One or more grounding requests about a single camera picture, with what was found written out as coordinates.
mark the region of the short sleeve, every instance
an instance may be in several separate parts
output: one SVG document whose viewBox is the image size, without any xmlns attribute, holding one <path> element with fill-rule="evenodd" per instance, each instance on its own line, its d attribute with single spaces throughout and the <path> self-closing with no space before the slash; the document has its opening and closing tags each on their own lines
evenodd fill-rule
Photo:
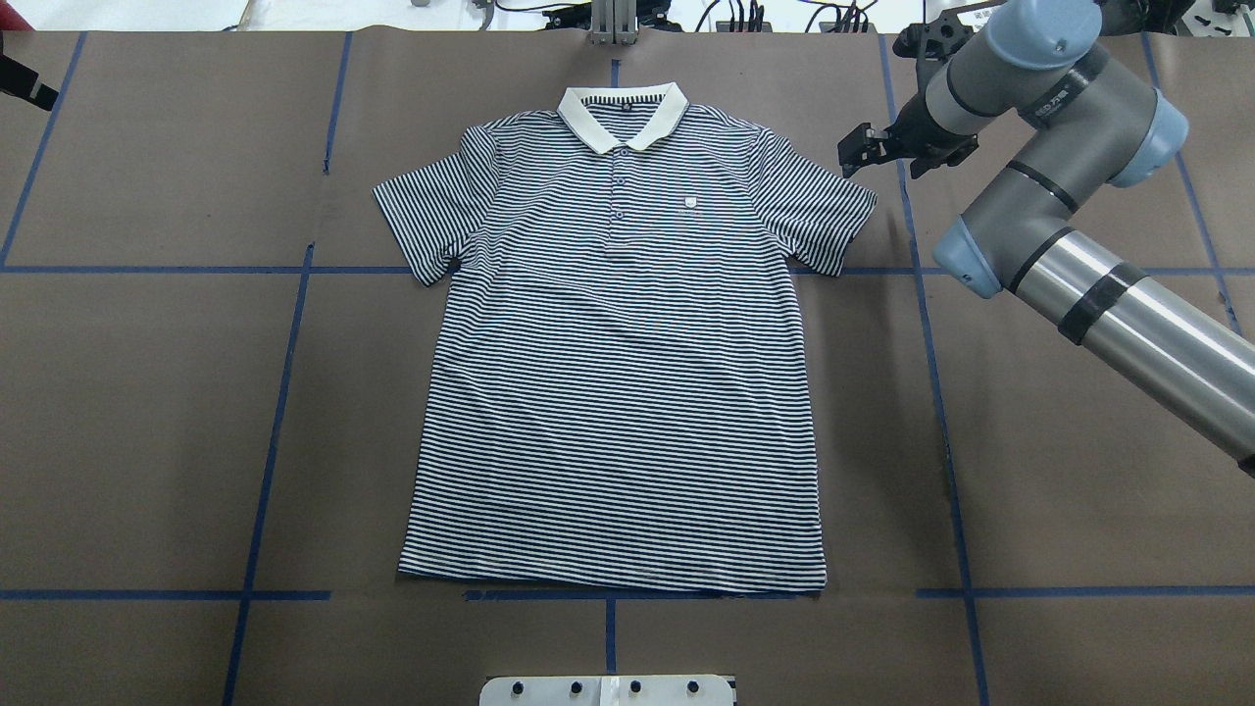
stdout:
<svg viewBox="0 0 1255 706">
<path fill-rule="evenodd" d="M 817 272 L 841 273 L 846 247 L 876 206 L 876 193 L 793 150 L 764 130 L 753 154 L 750 193 L 786 253 Z"/>
<path fill-rule="evenodd" d="M 497 193 L 497 149 L 473 127 L 457 153 L 374 188 L 414 276 L 430 286 L 462 257 Z"/>
</svg>

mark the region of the shirt collar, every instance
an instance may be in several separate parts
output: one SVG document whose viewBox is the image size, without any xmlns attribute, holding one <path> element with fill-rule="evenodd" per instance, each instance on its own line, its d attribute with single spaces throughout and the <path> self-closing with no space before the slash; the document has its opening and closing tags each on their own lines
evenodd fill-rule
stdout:
<svg viewBox="0 0 1255 706">
<path fill-rule="evenodd" d="M 633 98 L 656 95 L 661 95 L 663 100 L 658 104 L 658 109 L 654 110 L 654 115 L 649 118 L 649 122 L 645 123 L 645 127 L 636 137 L 633 137 L 628 142 L 621 142 L 617 137 L 610 134 L 584 104 L 586 98 L 610 98 L 626 103 Z M 684 115 L 684 110 L 688 107 L 689 99 L 684 97 L 684 93 L 680 93 L 680 87 L 674 83 L 640 88 L 567 88 L 562 102 L 557 107 L 557 114 L 562 117 L 562 120 L 571 128 L 571 132 L 592 148 L 594 152 L 605 154 L 620 144 L 626 144 L 638 152 L 646 149 L 650 144 L 675 130 L 675 125 L 679 124 L 680 117 Z"/>
</svg>

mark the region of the striped polo shirt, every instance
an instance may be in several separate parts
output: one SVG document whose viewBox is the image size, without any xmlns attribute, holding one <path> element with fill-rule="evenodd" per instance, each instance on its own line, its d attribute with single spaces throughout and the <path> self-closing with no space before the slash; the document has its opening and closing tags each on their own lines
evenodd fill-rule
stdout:
<svg viewBox="0 0 1255 706">
<path fill-rule="evenodd" d="M 399 571 L 807 592 L 827 574 L 787 257 L 876 197 L 675 84 L 571 88 L 375 187 L 452 263 Z"/>
</svg>

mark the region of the blue joint cap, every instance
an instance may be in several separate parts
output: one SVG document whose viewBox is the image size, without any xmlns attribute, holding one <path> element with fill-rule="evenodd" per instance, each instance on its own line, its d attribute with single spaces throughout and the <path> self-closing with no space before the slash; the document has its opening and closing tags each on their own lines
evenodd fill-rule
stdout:
<svg viewBox="0 0 1255 706">
<path fill-rule="evenodd" d="M 1009 0 L 981 33 L 1008 64 L 1044 71 L 1077 63 L 1102 31 L 1093 0 Z"/>
<path fill-rule="evenodd" d="M 1133 153 L 1128 164 L 1107 183 L 1119 188 L 1142 183 L 1155 173 L 1155 169 L 1168 163 L 1185 144 L 1187 134 L 1190 134 L 1190 120 L 1176 109 L 1176 105 L 1168 103 L 1162 90 L 1156 88 L 1155 117 L 1151 118 L 1151 128 L 1142 138 L 1142 145 Z"/>
<path fill-rule="evenodd" d="M 1003 290 L 1003 282 L 998 281 L 963 217 L 941 236 L 941 242 L 932 248 L 932 258 L 983 298 L 989 298 Z"/>
</svg>

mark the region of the gray robot arm segment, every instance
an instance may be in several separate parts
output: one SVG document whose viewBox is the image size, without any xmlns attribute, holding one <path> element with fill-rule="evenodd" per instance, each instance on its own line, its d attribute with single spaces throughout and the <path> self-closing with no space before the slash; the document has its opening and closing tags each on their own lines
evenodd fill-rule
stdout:
<svg viewBox="0 0 1255 706">
<path fill-rule="evenodd" d="M 1255 346 L 1068 224 L 1103 183 L 1171 161 L 1188 130 L 1094 44 L 1101 24 L 1092 0 L 1010 0 L 886 133 L 922 112 L 927 130 L 974 135 L 1017 109 L 1037 133 L 934 258 L 984 297 L 1005 286 L 1255 475 Z"/>
</svg>

